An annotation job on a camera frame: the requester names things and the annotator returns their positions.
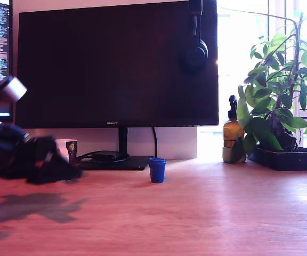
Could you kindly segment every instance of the wall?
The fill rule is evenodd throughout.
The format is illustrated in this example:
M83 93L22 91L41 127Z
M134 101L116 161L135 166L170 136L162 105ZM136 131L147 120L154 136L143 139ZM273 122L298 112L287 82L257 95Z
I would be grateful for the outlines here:
M13 43L14 70L17 74L18 24L19 13L28 11L44 11L71 9L80 7L123 5L134 3L172 2L153 0L13 0ZM30 136L54 135L57 138L77 139L78 154L94 150L117 150L118 137L116 129L32 129L27 130ZM158 155L167 159L188 159L196 157L196 128L167 127L158 128ZM128 152L130 155L153 155L154 138L150 128L131 128L128 133Z

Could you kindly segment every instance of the plant pot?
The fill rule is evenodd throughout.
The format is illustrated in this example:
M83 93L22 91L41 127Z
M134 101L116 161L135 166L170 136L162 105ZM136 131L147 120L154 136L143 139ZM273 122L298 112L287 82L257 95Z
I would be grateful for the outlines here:
M272 152L257 146L248 159L277 171L307 171L307 148L298 147L298 150L296 153Z

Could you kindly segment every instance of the blue cup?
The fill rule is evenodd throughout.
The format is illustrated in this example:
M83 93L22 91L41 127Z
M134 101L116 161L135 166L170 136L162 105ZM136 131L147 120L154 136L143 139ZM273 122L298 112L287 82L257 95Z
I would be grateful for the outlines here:
M166 161L163 158L150 158L150 178L152 183L162 183L164 181Z

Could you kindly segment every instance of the headphones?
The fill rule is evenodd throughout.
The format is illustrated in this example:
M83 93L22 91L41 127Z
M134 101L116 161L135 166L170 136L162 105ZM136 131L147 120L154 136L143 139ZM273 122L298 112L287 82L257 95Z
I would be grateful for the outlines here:
M188 38L180 54L181 67L185 72L196 73L208 59L208 48L201 39L202 0L189 0Z

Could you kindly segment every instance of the cable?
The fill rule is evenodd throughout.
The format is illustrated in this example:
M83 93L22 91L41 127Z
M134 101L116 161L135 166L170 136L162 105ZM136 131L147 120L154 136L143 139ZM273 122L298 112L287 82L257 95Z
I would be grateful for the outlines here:
M154 127L152 128L152 132L153 132L153 137L155 139L155 158L157 158L158 157L158 143L157 143L156 130Z

